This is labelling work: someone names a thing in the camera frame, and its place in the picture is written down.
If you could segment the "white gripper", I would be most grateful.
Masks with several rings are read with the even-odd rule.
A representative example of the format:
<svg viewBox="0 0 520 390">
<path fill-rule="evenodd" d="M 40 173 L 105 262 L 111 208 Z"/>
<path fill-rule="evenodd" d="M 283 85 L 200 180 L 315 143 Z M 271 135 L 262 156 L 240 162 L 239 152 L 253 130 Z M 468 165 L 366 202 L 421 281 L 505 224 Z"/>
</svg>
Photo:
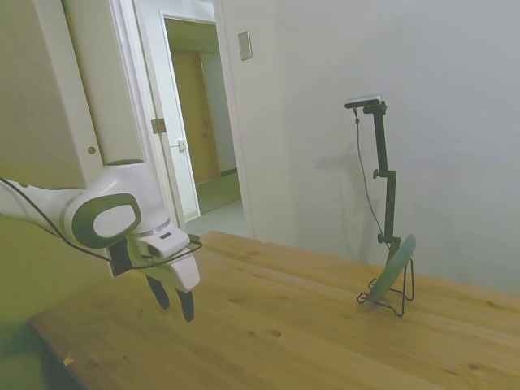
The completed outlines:
<svg viewBox="0 0 520 390">
<path fill-rule="evenodd" d="M 185 254 L 174 262 L 160 266 L 156 278 L 146 276 L 149 287 L 158 304 L 164 310 L 170 307 L 169 297 L 161 282 L 169 284 L 176 288 L 185 321 L 187 323 L 193 321 L 195 305 L 192 290 L 197 287 L 201 280 L 194 255 L 191 253 Z"/>
</svg>

